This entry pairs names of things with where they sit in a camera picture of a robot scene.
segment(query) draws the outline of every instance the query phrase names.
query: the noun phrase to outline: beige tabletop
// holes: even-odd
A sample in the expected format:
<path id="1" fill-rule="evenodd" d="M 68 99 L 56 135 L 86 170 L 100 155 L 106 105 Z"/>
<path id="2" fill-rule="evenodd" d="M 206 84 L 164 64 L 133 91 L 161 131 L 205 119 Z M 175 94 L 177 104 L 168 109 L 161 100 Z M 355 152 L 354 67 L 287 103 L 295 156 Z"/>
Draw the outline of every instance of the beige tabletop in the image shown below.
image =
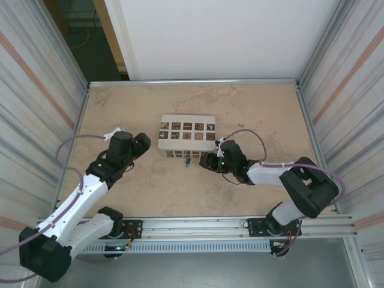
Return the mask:
<path id="1" fill-rule="evenodd" d="M 213 115 L 217 137 L 240 128 L 258 132 L 268 150 L 268 162 L 315 160 L 293 85 L 120 86 L 91 89 L 79 134 L 109 133 L 123 126 L 134 136 L 144 132 L 150 150 L 135 162 L 112 189 L 88 211 L 109 206 L 126 217 L 263 215 L 289 198 L 283 187 L 233 185 L 192 159 L 162 157 L 157 148 L 163 114 Z M 263 156 L 258 139 L 242 132 L 234 139 L 248 159 Z M 84 172 L 108 142 L 77 141 L 71 165 Z M 78 184 L 69 173 L 62 198 Z"/>

